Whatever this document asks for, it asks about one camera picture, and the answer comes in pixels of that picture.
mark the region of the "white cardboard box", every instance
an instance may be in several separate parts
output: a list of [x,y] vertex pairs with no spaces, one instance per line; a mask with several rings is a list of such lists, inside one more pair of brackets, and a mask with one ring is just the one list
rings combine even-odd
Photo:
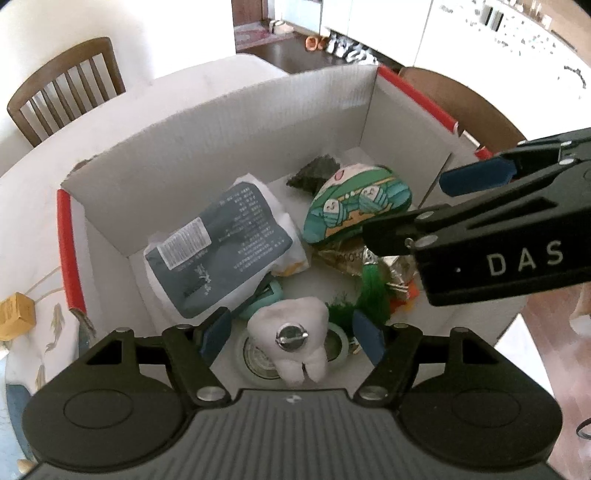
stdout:
[[[453,126],[395,74],[375,66],[270,80],[175,113],[63,182],[57,211],[69,307],[92,322],[99,338],[118,326],[136,336],[170,326],[145,278],[141,255],[148,237],[185,225],[246,173],[269,184],[299,227],[311,199],[287,187],[285,178],[325,153],[344,163],[390,166],[411,187],[415,205],[434,203],[432,196],[435,203],[446,200],[434,189],[442,169],[476,161]],[[355,295],[352,278],[321,264],[282,284],[288,298]],[[401,315],[428,335],[448,335],[462,325],[495,343],[523,304],[521,298],[433,307],[423,295]],[[212,366],[232,394],[253,386],[233,363],[233,342],[244,327],[235,321]],[[352,392],[371,369],[364,354],[353,356],[320,387]]]

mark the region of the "red trim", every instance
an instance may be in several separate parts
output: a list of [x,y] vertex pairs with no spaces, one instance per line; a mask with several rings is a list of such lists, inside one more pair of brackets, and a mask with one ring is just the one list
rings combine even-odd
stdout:
[[449,113],[442,109],[438,104],[433,102],[427,95],[419,92],[410,83],[404,80],[400,75],[397,75],[385,65],[378,67],[378,75],[385,80],[389,81],[398,90],[408,95],[411,99],[417,102],[423,107],[428,113],[430,113],[439,123],[441,123],[451,133],[454,133],[454,127],[457,124],[457,120],[453,118]]
[[65,190],[57,191],[57,238],[60,244],[61,276],[64,280],[68,308],[77,309],[86,314],[74,245],[72,197]]
[[479,148],[474,152],[474,155],[478,160],[488,160],[489,158],[494,157],[492,152],[486,147]]

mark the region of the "brown snack wrapper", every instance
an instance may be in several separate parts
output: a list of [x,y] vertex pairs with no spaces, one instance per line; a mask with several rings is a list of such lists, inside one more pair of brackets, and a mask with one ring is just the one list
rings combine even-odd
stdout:
[[[334,242],[314,250],[314,256],[342,273],[360,277],[363,270],[363,252],[366,246],[360,236]],[[399,300],[408,300],[408,284],[416,273],[412,255],[377,257],[380,273],[392,294]]]

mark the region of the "wooden chair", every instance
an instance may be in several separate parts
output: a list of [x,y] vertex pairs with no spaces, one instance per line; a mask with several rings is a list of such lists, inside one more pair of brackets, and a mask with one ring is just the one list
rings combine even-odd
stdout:
[[[88,60],[101,97],[103,97],[105,102],[109,100],[107,89],[100,77],[99,69],[97,68],[94,61],[94,57],[97,55],[102,55],[105,61],[105,66],[107,68],[107,72],[109,73],[109,77],[111,78],[115,93],[117,95],[124,93],[125,86],[123,84],[123,80],[121,79],[121,73],[119,72],[117,61],[115,60],[115,54],[113,53],[113,45],[111,40],[108,37],[101,37],[82,42],[79,45],[76,45],[59,54],[56,58],[48,61],[43,67],[33,73],[12,96],[7,106],[8,114],[11,116],[12,120],[14,120],[20,131],[25,135],[25,137],[27,137],[27,140],[29,140],[33,147],[36,147],[41,143],[41,137],[37,134],[37,132],[35,132],[35,129],[25,118],[25,115],[22,112],[22,108],[26,104],[30,104],[33,112],[39,120],[39,123],[47,135],[51,136],[54,133],[47,119],[44,117],[41,108],[35,101],[34,96],[36,94],[41,93],[47,106],[47,110],[57,125],[57,129],[64,127],[63,118],[60,116],[55,104],[51,100],[51,96],[54,97],[54,100],[55,96],[52,92],[50,92],[51,96],[50,93],[48,93],[48,86],[50,83],[55,88],[57,98],[59,99],[61,107],[63,108],[70,122],[75,120],[77,116],[81,116],[87,111],[83,99],[80,96],[80,93],[74,84],[74,80],[72,80],[72,77],[69,73],[70,69],[74,67],[76,68],[80,77],[80,82],[82,83],[84,92],[86,92],[86,96],[88,97],[91,108],[94,108],[98,103],[94,93],[92,92],[90,83],[82,69],[82,63],[85,60]],[[64,93],[57,83],[57,79],[61,75],[64,75],[66,78],[67,85],[70,89],[70,92],[72,93],[72,98],[78,107],[80,115],[76,115],[74,113],[72,106],[66,100]]]
[[430,70],[404,67],[399,74],[458,121],[458,134],[466,130],[493,153],[525,140],[505,115],[467,86]]

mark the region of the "barcode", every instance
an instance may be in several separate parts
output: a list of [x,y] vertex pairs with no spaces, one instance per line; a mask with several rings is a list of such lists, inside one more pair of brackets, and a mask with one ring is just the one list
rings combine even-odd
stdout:
[[197,217],[162,242],[158,246],[158,252],[168,269],[172,270],[211,243],[203,221]]

